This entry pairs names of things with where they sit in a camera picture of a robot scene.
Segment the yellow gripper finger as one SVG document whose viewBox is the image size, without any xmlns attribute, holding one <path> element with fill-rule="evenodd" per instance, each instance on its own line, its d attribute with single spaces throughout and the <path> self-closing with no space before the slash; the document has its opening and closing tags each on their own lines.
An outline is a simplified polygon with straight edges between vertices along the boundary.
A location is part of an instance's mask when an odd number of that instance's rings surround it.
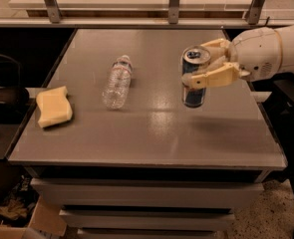
<svg viewBox="0 0 294 239">
<path fill-rule="evenodd" d="M 231 42 L 226 39 L 215 39 L 201 44 L 208 54 L 208 60 L 204 62 L 204 68 L 220 68 L 229 60 L 229 47 Z"/>
<path fill-rule="evenodd" d="M 238 63 L 225 63 L 222 67 L 205 73 L 187 73 L 181 77 L 182 83 L 193 90 L 229 86 L 250 73 Z"/>
</svg>

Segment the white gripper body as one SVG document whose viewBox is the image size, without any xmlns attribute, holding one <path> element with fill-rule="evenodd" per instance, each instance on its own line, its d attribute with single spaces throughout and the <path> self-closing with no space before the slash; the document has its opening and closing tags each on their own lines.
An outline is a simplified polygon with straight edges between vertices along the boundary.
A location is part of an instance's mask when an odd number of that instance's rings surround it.
<svg viewBox="0 0 294 239">
<path fill-rule="evenodd" d="M 230 43 L 228 55 L 230 62 L 238 64 L 243 80 L 267 80 L 279 71 L 281 39 L 275 30 L 267 27 L 244 31 Z"/>
</svg>

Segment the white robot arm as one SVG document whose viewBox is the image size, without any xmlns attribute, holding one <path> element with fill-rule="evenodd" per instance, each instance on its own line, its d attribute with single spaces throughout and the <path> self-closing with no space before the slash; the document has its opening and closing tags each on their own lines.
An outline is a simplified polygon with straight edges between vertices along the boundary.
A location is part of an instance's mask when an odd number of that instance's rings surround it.
<svg viewBox="0 0 294 239">
<path fill-rule="evenodd" d="M 209 64 L 181 78 L 192 90 L 228 86 L 239 79 L 255 82 L 294 75 L 294 25 L 247 30 L 232 41 L 215 39 L 201 47 L 210 55 Z"/>
</svg>

